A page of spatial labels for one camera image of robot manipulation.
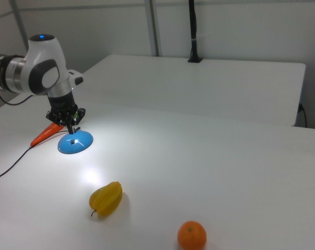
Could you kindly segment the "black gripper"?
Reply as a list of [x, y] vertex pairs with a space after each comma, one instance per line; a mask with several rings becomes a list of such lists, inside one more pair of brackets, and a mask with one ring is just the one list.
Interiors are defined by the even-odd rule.
[[48, 111], [46, 118], [51, 122], [67, 128], [69, 134], [74, 134], [73, 126], [77, 126], [84, 118], [86, 110], [78, 108], [72, 93], [60, 97], [48, 97], [51, 111]]

